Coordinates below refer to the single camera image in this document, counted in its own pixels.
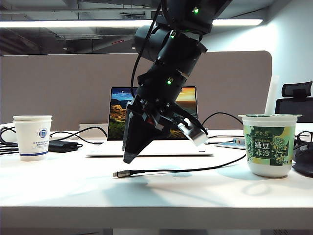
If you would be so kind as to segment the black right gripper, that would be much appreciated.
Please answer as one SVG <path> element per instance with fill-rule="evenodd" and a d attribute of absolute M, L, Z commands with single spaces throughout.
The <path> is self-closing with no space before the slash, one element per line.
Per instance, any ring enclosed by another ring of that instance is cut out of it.
<path fill-rule="evenodd" d="M 178 94 L 154 101 L 141 95 L 127 103 L 122 151 L 130 164 L 152 142 L 153 135 L 203 135 L 194 94 Z"/>

